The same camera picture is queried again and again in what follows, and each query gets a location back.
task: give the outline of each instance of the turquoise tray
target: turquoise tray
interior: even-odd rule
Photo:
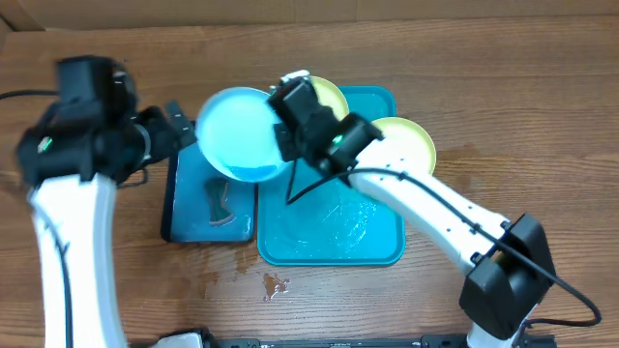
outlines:
[[[351,112],[369,121],[396,115],[380,86],[340,86]],[[391,209],[333,181],[285,206],[290,169],[258,185],[258,250],[278,266],[390,265],[406,248],[404,220]],[[320,179],[300,160],[292,194]]]

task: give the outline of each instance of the yellow bowl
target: yellow bowl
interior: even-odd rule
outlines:
[[[318,76],[311,76],[310,78],[311,84],[318,95],[318,101],[325,106],[330,106],[336,118],[339,121],[343,120],[350,112],[344,93],[341,92],[338,86],[327,79]]]
[[[436,166],[436,148],[426,130],[413,121],[386,117],[372,121],[386,138],[394,139],[398,145],[415,162],[422,165],[427,173],[434,172]]]

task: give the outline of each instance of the wooden table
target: wooden table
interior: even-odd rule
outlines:
[[[591,330],[540,326],[562,346],[619,339],[619,17],[424,20],[13,33],[0,92],[54,88],[54,60],[125,61],[142,105],[176,98],[189,115],[229,86],[258,88],[301,68],[337,84],[380,84],[398,116],[438,150],[435,175],[509,218],[544,224],[559,275],[590,296]],[[13,148],[50,102],[0,102],[0,345],[42,346],[40,265],[17,198]],[[277,268],[249,246],[178,246],[159,236],[166,163],[119,193],[114,220],[118,301],[129,339],[208,326],[217,337],[306,339],[465,333],[463,277],[414,227],[391,267]],[[263,277],[290,278],[270,302]],[[553,288],[535,317],[585,319]]]

